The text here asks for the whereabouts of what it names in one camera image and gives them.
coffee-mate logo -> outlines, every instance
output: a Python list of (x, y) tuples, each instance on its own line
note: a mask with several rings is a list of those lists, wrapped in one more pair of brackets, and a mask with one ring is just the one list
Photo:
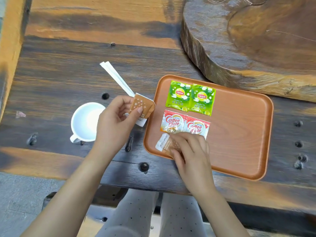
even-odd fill
[(166, 116), (166, 122), (168, 123), (169, 127), (178, 127), (183, 122), (183, 118), (180, 115), (171, 115)]
[(182, 97), (182, 96), (184, 96), (184, 90), (182, 89), (182, 88), (178, 88), (178, 89), (176, 89), (176, 96), (177, 97)]
[(199, 100), (204, 101), (205, 99), (207, 99), (207, 95), (205, 92), (201, 91), (197, 94), (197, 97)]
[(190, 133), (192, 134), (201, 134), (203, 133), (205, 126), (202, 122), (200, 121), (195, 121), (195, 122), (188, 122), (188, 129)]

person's left hand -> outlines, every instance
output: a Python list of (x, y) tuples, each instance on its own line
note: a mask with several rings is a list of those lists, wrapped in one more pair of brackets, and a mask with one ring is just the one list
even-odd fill
[(117, 96), (100, 114), (93, 145), (98, 154), (112, 159), (127, 142), (136, 120), (143, 111), (143, 108), (139, 107), (126, 117), (124, 114), (129, 112), (132, 102), (133, 98), (130, 96)]

white cup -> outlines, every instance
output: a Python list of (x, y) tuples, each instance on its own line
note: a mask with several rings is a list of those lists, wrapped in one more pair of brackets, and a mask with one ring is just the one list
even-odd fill
[(95, 141), (99, 115), (104, 109), (103, 105), (96, 102), (85, 103), (78, 107), (71, 118), (73, 135), (70, 141), (72, 143)]

wooden tree stump slab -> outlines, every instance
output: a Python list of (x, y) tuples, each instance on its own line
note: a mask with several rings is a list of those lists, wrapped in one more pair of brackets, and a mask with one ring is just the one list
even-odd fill
[(207, 79), (316, 102), (316, 0), (187, 0), (181, 41)]

mug handle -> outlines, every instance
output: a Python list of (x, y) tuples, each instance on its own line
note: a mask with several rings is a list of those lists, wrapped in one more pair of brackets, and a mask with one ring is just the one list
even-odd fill
[(80, 142), (81, 140), (78, 139), (75, 134), (73, 134), (73, 135), (70, 137), (70, 141), (71, 141), (72, 143), (78, 143), (78, 142)]

